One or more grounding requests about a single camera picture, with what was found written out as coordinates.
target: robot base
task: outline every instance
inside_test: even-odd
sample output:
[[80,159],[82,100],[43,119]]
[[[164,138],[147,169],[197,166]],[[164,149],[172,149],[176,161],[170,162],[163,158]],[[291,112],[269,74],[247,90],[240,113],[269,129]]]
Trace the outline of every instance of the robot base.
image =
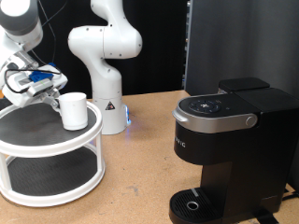
[[121,96],[107,100],[94,96],[93,104],[100,109],[103,116],[104,126],[102,134],[121,133],[130,125],[127,107],[122,103]]

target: white two-tier stand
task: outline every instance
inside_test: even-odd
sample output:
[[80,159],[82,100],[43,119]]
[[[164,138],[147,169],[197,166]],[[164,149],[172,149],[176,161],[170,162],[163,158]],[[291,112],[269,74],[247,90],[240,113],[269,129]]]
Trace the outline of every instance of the white two-tier stand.
[[[45,144],[45,146],[18,146],[6,142],[6,140],[0,140],[0,190],[1,193],[14,203],[22,204],[25,206],[33,207],[46,207],[54,206],[62,203],[68,203],[76,200],[87,194],[93,188],[95,188],[99,182],[102,180],[105,173],[105,162],[102,155],[102,141],[101,132],[103,128],[102,115],[99,109],[91,104],[87,103],[90,111],[92,111],[96,117],[96,122],[93,126],[85,133],[76,136],[73,139],[67,141],[51,143],[50,145]],[[4,118],[9,113],[18,110],[19,108],[12,105],[0,112],[0,119]],[[92,140],[96,141],[96,147],[91,143]],[[50,196],[32,196],[24,195],[13,190],[10,182],[8,166],[16,158],[48,158],[57,155],[62,155],[80,147],[84,147],[92,151],[96,155],[97,171],[95,175],[88,180],[83,185],[71,189],[68,192],[63,192],[60,194],[50,195]]]

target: warning label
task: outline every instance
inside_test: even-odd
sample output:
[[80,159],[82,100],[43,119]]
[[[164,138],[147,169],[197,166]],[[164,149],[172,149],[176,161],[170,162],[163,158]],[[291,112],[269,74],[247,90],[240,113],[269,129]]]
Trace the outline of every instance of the warning label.
[[113,110],[113,109],[115,109],[114,105],[111,102],[109,102],[108,106],[106,107],[106,110]]

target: silver trim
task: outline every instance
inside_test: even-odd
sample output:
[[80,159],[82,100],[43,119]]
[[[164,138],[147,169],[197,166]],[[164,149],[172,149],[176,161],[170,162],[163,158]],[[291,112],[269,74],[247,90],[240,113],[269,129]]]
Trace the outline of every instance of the silver trim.
[[188,203],[187,203],[187,207],[188,207],[190,210],[195,211],[195,210],[197,210],[197,209],[199,208],[199,205],[198,205],[198,203],[196,203],[196,202],[188,202]]
[[193,132],[224,133],[235,130],[249,129],[254,127],[258,121],[258,117],[255,114],[235,115],[222,118],[204,118],[191,115],[179,107],[179,103],[186,98],[190,97],[185,97],[178,101],[178,106],[172,112],[172,114],[179,125]]
[[191,189],[191,191],[192,191],[192,193],[194,194],[194,196],[195,196],[196,198],[199,197],[199,195],[198,195],[198,193],[196,192],[195,189]]

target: black wall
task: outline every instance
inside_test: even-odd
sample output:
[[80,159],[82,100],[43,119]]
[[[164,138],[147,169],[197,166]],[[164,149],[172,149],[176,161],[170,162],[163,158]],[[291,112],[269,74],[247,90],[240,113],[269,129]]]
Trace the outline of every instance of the black wall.
[[[41,0],[41,3],[48,17],[64,5],[63,0]],[[136,58],[107,60],[121,72],[123,94],[179,90],[184,73],[186,0],[123,0],[123,8],[128,21],[143,38],[143,49]],[[41,8],[39,15],[43,23],[45,17]],[[69,50],[67,37],[74,27],[105,26],[107,22],[93,14],[90,0],[69,0],[50,25],[57,38],[54,63],[69,80],[62,93],[82,91],[92,98],[88,70]],[[49,63],[54,41],[49,26],[45,25],[43,30],[44,38],[34,51],[45,63]]]

